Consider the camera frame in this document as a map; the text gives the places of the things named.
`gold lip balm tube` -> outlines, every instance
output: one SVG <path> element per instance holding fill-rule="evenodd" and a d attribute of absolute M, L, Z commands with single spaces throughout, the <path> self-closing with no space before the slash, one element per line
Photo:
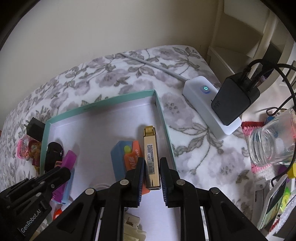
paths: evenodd
<path fill-rule="evenodd" d="M 143 133 L 146 162 L 146 187 L 149 190 L 159 190 L 160 176 L 155 128 L 153 126 L 146 126 Z"/>

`power button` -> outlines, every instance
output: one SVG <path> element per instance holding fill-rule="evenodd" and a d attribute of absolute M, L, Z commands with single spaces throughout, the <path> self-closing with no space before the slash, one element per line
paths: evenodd
<path fill-rule="evenodd" d="M 210 88 L 207 87 L 206 85 L 203 85 L 202 87 L 200 87 L 200 90 L 205 94 L 209 94 L 211 92 Z"/>

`phone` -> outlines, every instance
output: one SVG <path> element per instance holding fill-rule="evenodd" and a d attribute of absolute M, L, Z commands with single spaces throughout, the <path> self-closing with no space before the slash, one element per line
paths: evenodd
<path fill-rule="evenodd" d="M 257 223 L 257 228 L 259 230 L 266 227 L 267 224 L 278 214 L 286 189 L 287 179 L 288 175 L 283 175 L 276 185 L 268 192 L 260 219 Z"/>

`clear glass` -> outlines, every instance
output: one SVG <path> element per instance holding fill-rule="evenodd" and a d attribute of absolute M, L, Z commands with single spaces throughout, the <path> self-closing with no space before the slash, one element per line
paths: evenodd
<path fill-rule="evenodd" d="M 265 126 L 254 129 L 249 150 L 255 165 L 289 163 L 295 148 L 296 117 L 293 108 L 287 109 Z"/>

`box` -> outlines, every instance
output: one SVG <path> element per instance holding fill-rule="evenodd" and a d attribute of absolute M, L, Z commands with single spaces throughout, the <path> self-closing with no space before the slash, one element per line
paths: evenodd
<path fill-rule="evenodd" d="M 143 148 L 143 129 L 150 125 L 156 129 L 159 158 L 166 157 L 169 167 L 175 169 L 159 98 L 155 90 L 149 90 L 101 100 L 48 120 L 42 140 L 40 173 L 44 172 L 47 145 L 55 141 L 65 153 L 72 150 L 77 155 L 72 199 L 99 183 L 112 185 L 115 175 L 111 149 L 120 140 L 138 140 Z M 143 195 L 140 207 L 129 208 L 127 212 L 141 218 L 147 241 L 180 239 L 180 211 L 165 206 L 162 190 Z"/>

